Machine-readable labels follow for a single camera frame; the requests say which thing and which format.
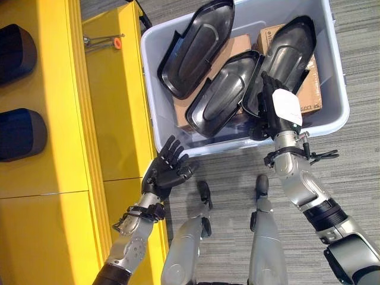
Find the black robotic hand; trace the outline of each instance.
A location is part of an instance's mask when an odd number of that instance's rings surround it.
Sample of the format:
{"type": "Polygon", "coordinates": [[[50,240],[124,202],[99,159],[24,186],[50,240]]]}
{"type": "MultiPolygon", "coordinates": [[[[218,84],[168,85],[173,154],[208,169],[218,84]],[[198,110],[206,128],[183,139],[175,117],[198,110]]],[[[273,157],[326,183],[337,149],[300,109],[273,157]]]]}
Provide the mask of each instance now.
{"type": "Polygon", "coordinates": [[[259,115],[262,118],[256,123],[254,129],[251,130],[250,137],[253,140],[264,140],[268,137],[274,137],[283,131],[294,131],[299,134],[301,126],[285,119],[279,118],[274,109],[272,94],[277,89],[288,88],[281,81],[270,77],[265,71],[261,74],[263,87],[262,92],[258,95],[259,99],[259,115]]]}
{"type": "Polygon", "coordinates": [[[142,180],[142,193],[154,193],[162,201],[169,197],[172,187],[188,180],[199,166],[196,161],[183,166],[189,156],[185,154],[178,158],[183,152],[183,146],[180,146],[179,140],[174,140],[173,135],[167,139],[142,180]]]}

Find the white label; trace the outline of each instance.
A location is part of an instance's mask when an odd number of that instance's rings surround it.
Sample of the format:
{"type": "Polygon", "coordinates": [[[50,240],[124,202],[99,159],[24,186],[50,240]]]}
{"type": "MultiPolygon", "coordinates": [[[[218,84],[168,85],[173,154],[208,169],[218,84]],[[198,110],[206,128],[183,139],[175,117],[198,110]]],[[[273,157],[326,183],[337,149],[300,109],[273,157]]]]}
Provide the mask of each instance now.
{"type": "Polygon", "coordinates": [[[278,117],[302,126],[301,107],[296,95],[284,89],[277,89],[273,92],[272,99],[278,117]]]}

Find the metal tool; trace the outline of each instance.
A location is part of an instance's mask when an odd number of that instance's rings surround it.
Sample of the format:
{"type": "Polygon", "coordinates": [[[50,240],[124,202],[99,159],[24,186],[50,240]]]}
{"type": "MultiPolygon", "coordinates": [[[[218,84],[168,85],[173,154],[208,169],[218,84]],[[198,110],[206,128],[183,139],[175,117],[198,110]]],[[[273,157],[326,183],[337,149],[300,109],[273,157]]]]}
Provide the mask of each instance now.
{"type": "Polygon", "coordinates": [[[83,36],[84,52],[93,52],[95,50],[104,49],[109,46],[113,46],[115,49],[121,49],[121,37],[125,37],[124,34],[116,34],[114,36],[94,37],[83,36]]]}

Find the robot finger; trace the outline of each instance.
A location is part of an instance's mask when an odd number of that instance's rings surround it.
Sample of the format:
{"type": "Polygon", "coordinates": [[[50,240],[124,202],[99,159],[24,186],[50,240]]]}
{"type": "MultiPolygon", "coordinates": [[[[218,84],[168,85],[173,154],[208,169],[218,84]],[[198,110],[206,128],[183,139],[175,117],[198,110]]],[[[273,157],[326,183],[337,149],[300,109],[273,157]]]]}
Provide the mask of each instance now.
{"type": "Polygon", "coordinates": [[[188,180],[194,174],[198,167],[199,163],[197,163],[197,161],[194,161],[190,163],[190,165],[179,169],[177,175],[182,176],[183,178],[185,178],[185,180],[188,180]]]}
{"type": "Polygon", "coordinates": [[[159,157],[161,158],[165,158],[167,156],[167,152],[169,151],[169,147],[172,145],[172,143],[174,142],[175,140],[175,136],[174,135],[171,135],[165,145],[163,146],[163,148],[161,149],[160,153],[159,153],[159,157]]]}
{"type": "Polygon", "coordinates": [[[268,76],[265,71],[262,72],[261,77],[262,77],[262,82],[264,83],[264,86],[262,87],[263,95],[265,97],[272,95],[274,92],[272,78],[268,76]]]}
{"type": "Polygon", "coordinates": [[[170,165],[176,165],[177,164],[177,159],[178,159],[179,155],[181,154],[181,152],[183,152],[183,150],[184,150],[183,146],[180,146],[179,148],[177,148],[177,150],[174,152],[174,154],[172,156],[172,159],[169,161],[170,165]]]}
{"type": "Polygon", "coordinates": [[[186,153],[184,154],[178,161],[177,161],[177,164],[176,164],[176,168],[181,168],[181,165],[189,158],[189,155],[186,153]]]}
{"type": "Polygon", "coordinates": [[[169,148],[169,151],[167,152],[167,155],[166,155],[166,161],[171,164],[170,162],[172,161],[173,159],[173,155],[177,149],[177,147],[179,146],[180,142],[179,140],[176,140],[172,146],[169,148]]]}
{"type": "Polygon", "coordinates": [[[280,80],[276,79],[275,80],[275,86],[276,86],[276,89],[285,89],[285,90],[289,90],[280,80]]]}

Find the black rounded object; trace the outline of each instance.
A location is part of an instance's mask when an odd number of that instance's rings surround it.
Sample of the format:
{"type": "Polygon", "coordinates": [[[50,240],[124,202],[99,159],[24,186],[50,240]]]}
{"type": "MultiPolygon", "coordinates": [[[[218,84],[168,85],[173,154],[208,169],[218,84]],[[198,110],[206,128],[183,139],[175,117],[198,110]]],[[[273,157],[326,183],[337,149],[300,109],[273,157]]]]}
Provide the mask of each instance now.
{"type": "Polygon", "coordinates": [[[16,24],[0,28],[0,84],[31,72],[37,62],[31,35],[16,24]]]}
{"type": "Polygon", "coordinates": [[[186,30],[175,31],[157,70],[161,83],[178,99],[186,99],[210,70],[230,37],[233,0],[213,0],[199,8],[186,30]]]}
{"type": "Polygon", "coordinates": [[[106,263],[97,274],[93,285],[127,285],[131,276],[127,270],[106,263]]]}
{"type": "Polygon", "coordinates": [[[28,109],[0,113],[0,162],[11,162],[40,153],[47,140],[40,114],[28,109]]]}
{"type": "Polygon", "coordinates": [[[261,174],[256,179],[256,195],[257,197],[268,195],[269,180],[268,176],[261,174]]]}

